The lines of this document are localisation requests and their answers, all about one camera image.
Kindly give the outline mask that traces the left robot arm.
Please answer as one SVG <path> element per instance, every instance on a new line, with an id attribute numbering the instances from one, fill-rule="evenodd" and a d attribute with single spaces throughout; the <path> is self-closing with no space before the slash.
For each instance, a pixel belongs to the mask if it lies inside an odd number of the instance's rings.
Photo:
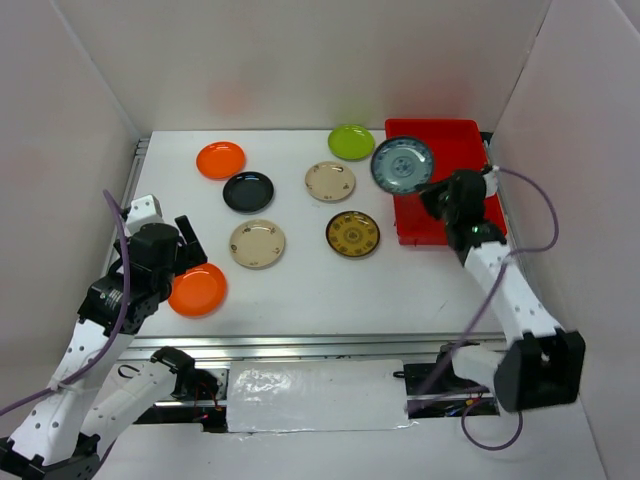
<path id="1" fill-rule="evenodd" d="M 28 397 L 32 409 L 1 440 L 1 469 L 20 479 L 91 479 L 114 442 L 156 401 L 184 399 L 216 378 L 186 352 L 156 350 L 124 386 L 95 401 L 120 355 L 143 323 L 168 300 L 175 278 L 206 263 L 185 216 L 118 234 L 119 255 L 87 290 L 72 339 L 49 385 Z"/>

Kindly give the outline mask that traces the blue white patterned plate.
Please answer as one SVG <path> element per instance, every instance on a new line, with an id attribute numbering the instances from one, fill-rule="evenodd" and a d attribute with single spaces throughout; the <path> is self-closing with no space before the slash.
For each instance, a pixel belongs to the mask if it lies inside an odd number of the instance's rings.
<path id="1" fill-rule="evenodd" d="M 383 141 L 370 161 L 374 183 L 392 195 L 417 193 L 427 185 L 435 171 L 430 147 L 412 136 L 395 136 Z"/>

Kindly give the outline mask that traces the yellow black patterned plate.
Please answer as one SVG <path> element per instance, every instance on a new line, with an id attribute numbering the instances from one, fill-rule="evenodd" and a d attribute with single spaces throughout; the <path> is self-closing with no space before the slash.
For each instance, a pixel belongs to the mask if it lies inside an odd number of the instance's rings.
<path id="1" fill-rule="evenodd" d="M 338 255 L 348 259 L 361 259 L 378 248 L 381 232 L 371 216 L 351 210 L 340 212 L 329 220 L 325 228 L 325 239 Z"/>

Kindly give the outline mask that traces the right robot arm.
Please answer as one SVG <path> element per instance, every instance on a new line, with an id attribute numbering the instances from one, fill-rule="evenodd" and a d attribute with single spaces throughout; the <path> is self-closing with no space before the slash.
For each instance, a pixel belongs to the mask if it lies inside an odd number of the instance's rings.
<path id="1" fill-rule="evenodd" d="M 586 343 L 543 306 L 517 265 L 525 249 L 510 248 L 486 216 L 485 200 L 496 194 L 501 171 L 458 170 L 419 192 L 427 213 L 443 221 L 449 247 L 486 295 L 419 391 L 426 393 L 438 383 L 455 392 L 472 381 L 487 388 L 508 413 L 572 404 L 579 395 Z M 504 332 L 504 354 L 468 341 L 488 309 Z"/>

